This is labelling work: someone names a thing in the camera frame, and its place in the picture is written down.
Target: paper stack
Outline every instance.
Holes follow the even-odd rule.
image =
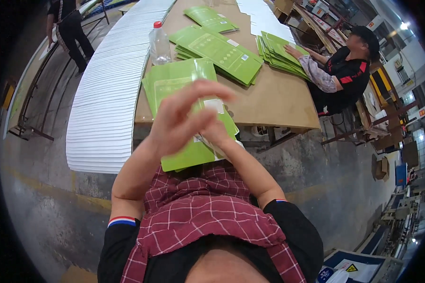
[[[306,80],[310,80],[299,61],[295,59],[290,54],[286,53],[284,45],[290,45],[302,54],[308,55],[308,52],[302,47],[284,40],[283,38],[277,37],[275,35],[261,32],[262,36],[256,38],[256,43],[258,45],[258,52],[260,56],[269,63],[274,68],[287,71],[294,75],[300,76]]]
[[[227,33],[239,29],[226,16],[207,6],[196,6],[185,9],[183,12],[200,26],[207,27],[216,33]]]
[[[206,58],[152,66],[150,72],[142,79],[142,83],[153,116],[157,116],[162,99],[199,78],[217,81],[214,64]],[[192,111],[195,112],[205,107],[217,109],[217,118],[225,124],[230,137],[236,140],[235,135],[239,130],[230,114],[224,109],[222,100],[218,98],[199,100],[193,106]],[[181,152],[164,157],[161,163],[163,171],[167,172],[180,171],[186,167],[221,159],[223,157],[219,153],[209,148],[201,140],[193,138]]]
[[[237,42],[197,25],[185,27],[169,38],[177,44],[178,58],[208,58],[221,75],[245,86],[255,84],[263,60]]]
[[[268,4],[263,0],[236,0],[239,11],[250,16],[250,33],[255,36],[267,32],[295,43],[291,30],[281,24]]]

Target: hand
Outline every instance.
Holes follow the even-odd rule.
[[[232,101],[236,95],[226,86],[208,80],[196,80],[162,100],[148,139],[158,157],[181,150],[193,135],[203,131],[217,119],[217,110],[204,108],[190,113],[199,98],[216,96]]]
[[[307,51],[309,54],[310,54],[310,56],[312,56],[313,57],[313,54],[316,54],[316,52],[314,52],[313,50],[311,50],[310,48],[306,48],[306,47],[304,47],[304,49],[305,49],[305,51]]]
[[[49,50],[50,50],[50,47],[51,47],[51,45],[52,45],[52,43],[53,43],[53,39],[52,39],[52,37],[48,37],[48,40],[49,40],[49,46],[47,47],[47,51],[49,51]]]
[[[297,50],[294,47],[291,47],[290,45],[285,45],[284,46],[286,53],[290,54],[291,56],[293,56],[295,59],[299,59],[300,57],[303,56],[302,53],[300,53],[299,50]]]
[[[220,120],[211,122],[204,130],[200,131],[202,136],[213,145],[221,147],[221,144],[232,138],[228,135],[225,125]]]

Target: yellow warning triangle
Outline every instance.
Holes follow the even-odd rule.
[[[357,267],[354,265],[354,264],[351,264],[347,269],[346,269],[346,271],[347,272],[353,272],[353,271],[357,271],[358,269],[357,269]]]

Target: ceiling light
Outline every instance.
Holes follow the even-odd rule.
[[[400,29],[406,30],[408,29],[409,23],[401,22]]]

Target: warning sign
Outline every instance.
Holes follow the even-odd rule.
[[[347,269],[347,272],[358,271],[357,267],[354,264],[351,264]]]
[[[362,262],[344,259],[339,264],[337,264],[335,269],[344,269],[347,271],[349,278],[354,281],[361,283],[369,283],[376,271],[378,270],[378,264],[365,264]]]

